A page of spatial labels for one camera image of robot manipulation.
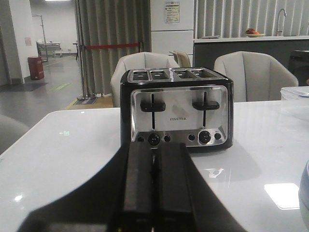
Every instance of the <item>white table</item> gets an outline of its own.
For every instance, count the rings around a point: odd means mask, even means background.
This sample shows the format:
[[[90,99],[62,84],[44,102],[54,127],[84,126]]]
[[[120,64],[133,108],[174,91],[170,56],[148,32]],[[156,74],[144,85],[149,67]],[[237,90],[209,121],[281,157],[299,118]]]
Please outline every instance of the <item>white table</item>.
[[[80,186],[120,146],[119,108],[53,112],[0,156],[0,231]],[[266,184],[294,183],[309,160],[309,122],[280,101],[235,103],[234,144],[193,161],[249,232],[306,232],[299,209],[279,209]]]

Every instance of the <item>black handle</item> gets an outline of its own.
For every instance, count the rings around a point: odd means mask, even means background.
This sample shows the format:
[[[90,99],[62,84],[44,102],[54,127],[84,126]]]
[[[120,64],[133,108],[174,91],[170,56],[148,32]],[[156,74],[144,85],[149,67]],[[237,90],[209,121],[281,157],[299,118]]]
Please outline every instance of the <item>black handle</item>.
[[[193,102],[192,106],[196,110],[204,111],[204,110],[217,110],[220,108],[220,104],[216,101],[208,101],[208,102]]]
[[[140,104],[140,108],[143,112],[163,112],[165,111],[165,103],[144,103]]]

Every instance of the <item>grey floor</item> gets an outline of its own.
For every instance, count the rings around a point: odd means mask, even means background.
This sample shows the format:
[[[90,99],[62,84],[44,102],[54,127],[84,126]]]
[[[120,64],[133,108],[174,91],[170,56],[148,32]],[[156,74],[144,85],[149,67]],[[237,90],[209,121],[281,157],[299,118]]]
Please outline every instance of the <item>grey floor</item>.
[[[82,93],[81,75],[75,56],[50,57],[44,62],[41,80],[26,83],[47,83],[33,91],[0,91],[0,114],[34,126],[48,113],[63,110]],[[62,84],[66,88],[56,89]]]

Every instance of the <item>stainless steel toaster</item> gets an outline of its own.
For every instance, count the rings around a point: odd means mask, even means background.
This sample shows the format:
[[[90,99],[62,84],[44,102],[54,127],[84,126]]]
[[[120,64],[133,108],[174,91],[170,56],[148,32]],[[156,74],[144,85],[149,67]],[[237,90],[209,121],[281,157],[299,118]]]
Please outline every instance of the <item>stainless steel toaster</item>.
[[[185,143],[191,151],[233,143],[233,81],[206,68],[127,71],[121,79],[121,141]]]

